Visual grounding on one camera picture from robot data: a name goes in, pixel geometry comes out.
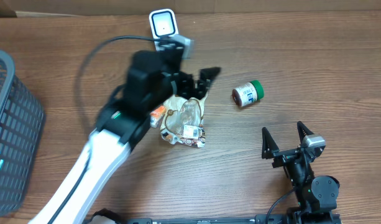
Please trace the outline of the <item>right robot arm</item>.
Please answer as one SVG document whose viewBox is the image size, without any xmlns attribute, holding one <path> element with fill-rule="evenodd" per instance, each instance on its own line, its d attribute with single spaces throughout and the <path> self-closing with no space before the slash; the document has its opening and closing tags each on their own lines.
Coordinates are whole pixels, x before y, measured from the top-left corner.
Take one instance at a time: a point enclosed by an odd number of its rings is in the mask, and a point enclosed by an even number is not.
<svg viewBox="0 0 381 224">
<path fill-rule="evenodd" d="M 256 217 L 259 223 L 341 223 L 337 208 L 340 183 L 330 175 L 315 176 L 311 163 L 326 147 L 320 134 L 310 131 L 301 121 L 297 122 L 300 144 L 286 151 L 279 150 L 267 128 L 262 128 L 262 158 L 272 159 L 272 167 L 282 167 L 292 189 L 277 199 L 265 215 Z M 273 215 L 274 208 L 289 195 L 295 194 L 297 207 L 285 214 Z"/>
</svg>

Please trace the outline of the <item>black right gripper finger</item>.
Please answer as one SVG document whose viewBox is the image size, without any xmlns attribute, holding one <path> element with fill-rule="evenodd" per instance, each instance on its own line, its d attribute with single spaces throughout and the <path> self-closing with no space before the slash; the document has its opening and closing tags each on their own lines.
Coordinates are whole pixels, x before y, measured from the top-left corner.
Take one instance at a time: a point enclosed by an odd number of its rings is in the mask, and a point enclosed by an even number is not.
<svg viewBox="0 0 381 224">
<path fill-rule="evenodd" d="M 314 133 L 310 131 L 301 121 L 297 122 L 297 130 L 301 143 L 310 143 Z"/>
<path fill-rule="evenodd" d="M 279 152 L 280 150 L 266 127 L 262 128 L 262 141 L 262 158 L 274 158 L 275 153 Z"/>
</svg>

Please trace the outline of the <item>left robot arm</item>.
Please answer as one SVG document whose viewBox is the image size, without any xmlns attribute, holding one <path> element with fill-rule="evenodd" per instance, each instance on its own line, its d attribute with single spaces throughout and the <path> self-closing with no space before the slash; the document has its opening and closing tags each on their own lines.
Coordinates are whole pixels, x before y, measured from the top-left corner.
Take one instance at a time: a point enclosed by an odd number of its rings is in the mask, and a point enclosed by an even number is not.
<svg viewBox="0 0 381 224">
<path fill-rule="evenodd" d="M 183 50 L 138 51 L 127 71 L 122 97 L 99 112 L 80 157 L 31 223 L 82 223 L 106 182 L 150 129 L 150 114 L 173 95 L 202 98 L 219 67 L 193 81 L 180 70 Z"/>
</svg>

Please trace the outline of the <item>beige snack pouch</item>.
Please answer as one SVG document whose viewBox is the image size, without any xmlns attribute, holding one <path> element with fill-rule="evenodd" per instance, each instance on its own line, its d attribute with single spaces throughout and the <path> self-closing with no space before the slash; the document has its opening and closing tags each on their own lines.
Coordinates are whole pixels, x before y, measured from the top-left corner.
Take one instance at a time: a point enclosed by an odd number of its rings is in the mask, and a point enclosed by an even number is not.
<svg viewBox="0 0 381 224">
<path fill-rule="evenodd" d="M 167 110 L 160 126 L 162 139 L 170 144 L 204 147 L 204 103 L 207 97 L 187 100 L 174 95 L 165 101 L 163 106 Z"/>
</svg>

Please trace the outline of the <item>small orange box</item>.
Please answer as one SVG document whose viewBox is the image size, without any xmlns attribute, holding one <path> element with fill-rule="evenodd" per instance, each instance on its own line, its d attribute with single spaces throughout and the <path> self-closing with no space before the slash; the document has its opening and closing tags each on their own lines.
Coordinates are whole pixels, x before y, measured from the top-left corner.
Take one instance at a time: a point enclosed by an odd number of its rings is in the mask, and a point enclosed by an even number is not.
<svg viewBox="0 0 381 224">
<path fill-rule="evenodd" d="M 164 107 L 164 105 L 161 105 L 157 109 L 153 110 L 153 112 L 151 112 L 150 126 L 152 128 L 157 128 L 161 125 L 166 111 L 167 111 L 166 107 Z"/>
</svg>

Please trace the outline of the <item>green lid jar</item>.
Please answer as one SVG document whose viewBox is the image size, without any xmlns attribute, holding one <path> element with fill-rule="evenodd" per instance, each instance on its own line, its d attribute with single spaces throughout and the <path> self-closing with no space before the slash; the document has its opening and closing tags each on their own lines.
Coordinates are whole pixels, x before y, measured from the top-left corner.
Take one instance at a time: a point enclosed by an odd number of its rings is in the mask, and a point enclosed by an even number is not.
<svg viewBox="0 0 381 224">
<path fill-rule="evenodd" d="M 232 90 L 232 97 L 238 107 L 256 103 L 264 97 L 264 89 L 258 80 L 252 80 Z"/>
</svg>

